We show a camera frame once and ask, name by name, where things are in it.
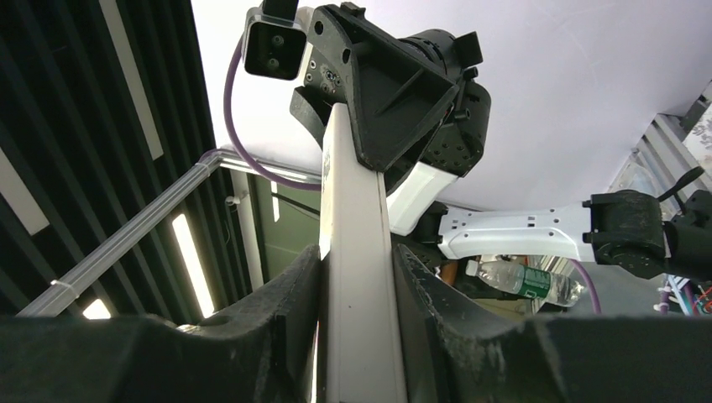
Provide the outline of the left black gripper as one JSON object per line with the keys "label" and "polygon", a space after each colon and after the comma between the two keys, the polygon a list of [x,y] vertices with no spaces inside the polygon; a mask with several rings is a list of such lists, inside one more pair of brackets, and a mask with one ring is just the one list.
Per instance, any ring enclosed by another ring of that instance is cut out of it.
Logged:
{"label": "left black gripper", "polygon": [[291,115],[322,142],[332,108],[346,105],[358,162],[394,191],[417,163],[457,177],[482,159],[491,97],[476,82],[475,32],[429,29],[397,39],[353,3],[315,8],[312,46]]}

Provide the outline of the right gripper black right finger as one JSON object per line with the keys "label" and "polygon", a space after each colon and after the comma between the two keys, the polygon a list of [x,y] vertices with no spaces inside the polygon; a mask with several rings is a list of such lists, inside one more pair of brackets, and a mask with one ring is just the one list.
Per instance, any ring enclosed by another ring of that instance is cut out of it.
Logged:
{"label": "right gripper black right finger", "polygon": [[512,322],[393,251],[411,402],[708,402],[711,321],[535,316]]}

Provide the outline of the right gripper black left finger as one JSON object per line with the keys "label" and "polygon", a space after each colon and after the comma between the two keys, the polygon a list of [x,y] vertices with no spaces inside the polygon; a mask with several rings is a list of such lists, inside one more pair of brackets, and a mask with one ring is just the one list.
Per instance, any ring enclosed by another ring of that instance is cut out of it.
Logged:
{"label": "right gripper black left finger", "polygon": [[194,327],[157,317],[4,317],[4,402],[306,402],[322,261],[306,247],[276,278]]}

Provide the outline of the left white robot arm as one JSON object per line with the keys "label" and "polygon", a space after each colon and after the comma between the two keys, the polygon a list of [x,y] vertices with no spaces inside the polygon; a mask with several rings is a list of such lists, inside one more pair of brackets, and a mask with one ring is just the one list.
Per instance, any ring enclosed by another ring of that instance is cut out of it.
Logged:
{"label": "left white robot arm", "polygon": [[322,148],[321,248],[396,238],[440,264],[482,254],[543,254],[614,265],[650,279],[711,277],[711,196],[665,221],[661,198],[634,190],[565,207],[475,212],[439,193],[483,157],[491,98],[477,81],[478,35],[441,29],[397,39],[353,3],[314,10],[312,52],[291,113]]}

